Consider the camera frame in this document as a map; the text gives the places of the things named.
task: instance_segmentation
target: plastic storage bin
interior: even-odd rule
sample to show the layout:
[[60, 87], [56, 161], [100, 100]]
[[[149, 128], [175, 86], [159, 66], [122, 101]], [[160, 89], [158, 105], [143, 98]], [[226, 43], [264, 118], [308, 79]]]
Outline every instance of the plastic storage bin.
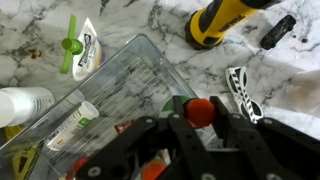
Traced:
[[[99, 110], [100, 116], [61, 150], [51, 151], [45, 143], [42, 148], [38, 148], [39, 158], [31, 173], [32, 179], [59, 178], [78, 158], [108, 144], [117, 135], [114, 125], [146, 115], [157, 117], [161, 107], [172, 95], [196, 97], [143, 34], [131, 39], [74, 90], [81, 91], [85, 100]], [[39, 142], [43, 143], [79, 107], [80, 104], [62, 111], [64, 108], [59, 106], [65, 103], [67, 96], [1, 147], [1, 180], [14, 179], [12, 157], [15, 153]]]

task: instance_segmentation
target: white marble surface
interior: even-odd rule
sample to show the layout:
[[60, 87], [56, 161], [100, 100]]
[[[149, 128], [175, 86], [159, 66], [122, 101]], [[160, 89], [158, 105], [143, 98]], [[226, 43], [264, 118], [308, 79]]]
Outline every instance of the white marble surface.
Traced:
[[[246, 66], [247, 91], [252, 99], [267, 108], [291, 110], [284, 94], [289, 79], [300, 71], [320, 69], [320, 1], [286, 0], [239, 24], [218, 47], [195, 51], [184, 41], [184, 25], [195, 10], [210, 2], [0, 0], [0, 87], [43, 86], [57, 99], [71, 90], [77, 83], [71, 73], [61, 75], [59, 67], [64, 57], [60, 42], [67, 34], [70, 14], [74, 14], [78, 31], [86, 17], [92, 20], [107, 57], [133, 35], [145, 33], [199, 97], [218, 95], [235, 110], [224, 71], [230, 66]], [[294, 30], [276, 48], [261, 49], [263, 35], [287, 14], [297, 20]], [[43, 55], [32, 59], [28, 49], [40, 50]], [[280, 111], [275, 108], [266, 112], [277, 117]], [[318, 128], [310, 124], [320, 122], [316, 118], [306, 120], [302, 114], [283, 117], [294, 127]], [[320, 138], [319, 131], [309, 133]]]

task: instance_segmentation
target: metal screw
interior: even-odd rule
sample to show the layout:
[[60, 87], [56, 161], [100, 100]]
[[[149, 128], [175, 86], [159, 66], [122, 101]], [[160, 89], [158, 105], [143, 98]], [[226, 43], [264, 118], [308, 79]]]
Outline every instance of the metal screw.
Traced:
[[147, 119], [146, 122], [147, 122], [147, 123], [152, 123], [153, 120], [152, 120], [152, 119]]
[[234, 118], [236, 118], [236, 119], [240, 119], [240, 115], [239, 114], [233, 114], [232, 115]]
[[272, 124], [272, 121], [270, 119], [264, 119], [263, 122], [266, 124]]
[[267, 180], [282, 180], [282, 178], [276, 174], [269, 173], [267, 174]]
[[89, 169], [88, 176], [89, 177], [97, 177], [101, 174], [101, 168], [98, 166], [94, 166]]
[[174, 114], [173, 117], [178, 119], [180, 116], [179, 114]]
[[216, 178], [209, 173], [202, 174], [201, 180], [216, 180]]

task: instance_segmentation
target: green cap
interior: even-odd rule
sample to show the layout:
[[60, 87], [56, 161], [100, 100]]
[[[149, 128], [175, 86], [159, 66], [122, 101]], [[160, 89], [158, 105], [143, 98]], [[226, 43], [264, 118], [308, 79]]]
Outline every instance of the green cap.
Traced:
[[79, 40], [74, 39], [75, 31], [76, 31], [76, 16], [71, 15], [68, 38], [63, 39], [61, 42], [63, 49], [66, 50], [66, 55], [64, 57], [63, 65], [60, 70], [62, 74], [68, 73], [72, 56], [80, 54], [83, 50], [83, 44]]

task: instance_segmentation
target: black and white sunglasses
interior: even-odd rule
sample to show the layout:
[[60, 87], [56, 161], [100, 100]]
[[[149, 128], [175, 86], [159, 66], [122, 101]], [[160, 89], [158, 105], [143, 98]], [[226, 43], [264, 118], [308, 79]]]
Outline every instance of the black and white sunglasses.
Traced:
[[226, 69], [226, 78], [238, 111], [249, 118], [251, 122], [257, 123], [257, 120], [263, 117], [263, 112], [259, 104], [250, 99], [246, 92], [248, 82], [246, 68], [228, 68]]

